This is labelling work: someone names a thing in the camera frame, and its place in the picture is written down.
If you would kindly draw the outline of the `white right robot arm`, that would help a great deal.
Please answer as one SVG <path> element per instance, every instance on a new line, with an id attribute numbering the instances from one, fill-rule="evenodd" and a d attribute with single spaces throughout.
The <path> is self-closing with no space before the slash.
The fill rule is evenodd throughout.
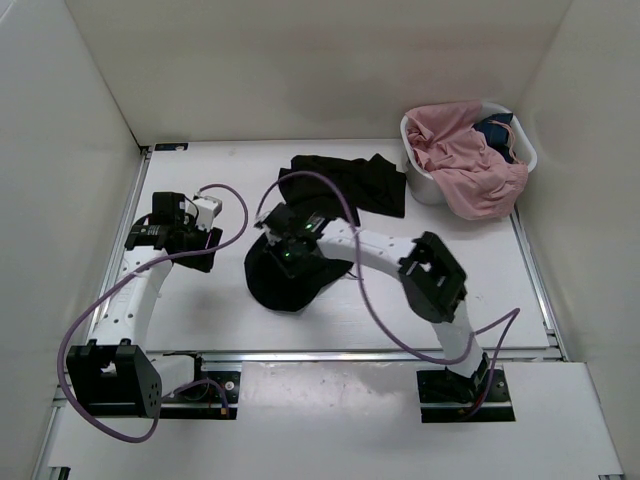
<path id="1" fill-rule="evenodd" d="M 489 360 L 470 325 L 467 275 L 436 234 L 391 237 L 339 217 L 304 218 L 283 203 L 258 217 L 255 226 L 266 236 L 267 252 L 290 278 L 310 272 L 321 261 L 339 260 L 398 281 L 411 311 L 435 332 L 442 355 L 436 358 L 419 352 L 388 327 L 383 333 L 404 352 L 442 367 L 436 383 L 439 396 L 458 403 L 480 396 Z"/>

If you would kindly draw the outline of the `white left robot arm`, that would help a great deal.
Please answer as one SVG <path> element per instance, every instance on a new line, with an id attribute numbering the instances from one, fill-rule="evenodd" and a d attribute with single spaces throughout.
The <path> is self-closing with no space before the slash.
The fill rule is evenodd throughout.
<path id="1" fill-rule="evenodd" d="M 120 272 L 127 284 L 108 301 L 86 344 L 66 356 L 79 404 L 95 417 L 152 418 L 162 399 L 180 392 L 188 400 L 206 395 L 210 377 L 193 354 L 151 359 L 146 337 L 162 284 L 174 265 L 203 273 L 214 263 L 222 235 L 213 223 L 221 200 L 156 192 L 152 210 L 136 221 L 124 244 Z"/>

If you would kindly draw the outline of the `black trousers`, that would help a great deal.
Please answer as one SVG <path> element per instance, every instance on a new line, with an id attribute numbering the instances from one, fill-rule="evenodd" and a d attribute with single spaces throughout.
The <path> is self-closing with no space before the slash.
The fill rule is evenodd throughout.
<path id="1" fill-rule="evenodd" d="M 360 222 L 360 210 L 394 218 L 405 216 L 406 176 L 379 154 L 354 160 L 297 155 L 278 176 L 297 171 L 313 171 L 330 179 L 345 197 L 356 223 Z M 345 216 L 338 198 L 315 178 L 298 176 L 280 183 L 279 189 L 285 203 L 303 217 L 315 213 Z M 298 312 L 353 268 L 351 262 L 322 260 L 310 273 L 291 279 L 267 252 L 267 245 L 266 237 L 259 236 L 245 256 L 244 269 L 249 292 L 269 310 Z"/>

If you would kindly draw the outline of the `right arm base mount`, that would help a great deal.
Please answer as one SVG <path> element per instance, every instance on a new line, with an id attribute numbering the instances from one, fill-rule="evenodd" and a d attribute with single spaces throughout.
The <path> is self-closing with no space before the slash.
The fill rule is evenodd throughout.
<path id="1" fill-rule="evenodd" d="M 416 372 L 417 391 L 420 402 L 421 422 L 456 423 L 475 408 L 477 397 L 486 389 L 472 397 L 471 401 L 459 401 L 460 396 L 445 383 L 446 372 L 443 370 L 419 370 Z M 491 381 L 485 401 L 468 422 L 515 422 L 510 390 L 504 371 L 497 368 Z"/>

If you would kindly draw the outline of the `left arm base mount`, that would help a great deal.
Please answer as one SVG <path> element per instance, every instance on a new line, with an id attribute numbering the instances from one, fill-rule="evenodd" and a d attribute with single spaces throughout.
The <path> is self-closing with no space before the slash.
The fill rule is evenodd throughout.
<path id="1" fill-rule="evenodd" d="M 161 419 L 172 420 L 220 420 L 237 418 L 241 391 L 242 369 L 240 364 L 202 363 L 196 368 L 195 380 L 208 378 L 224 392 L 210 383 L 192 386 L 163 401 Z"/>

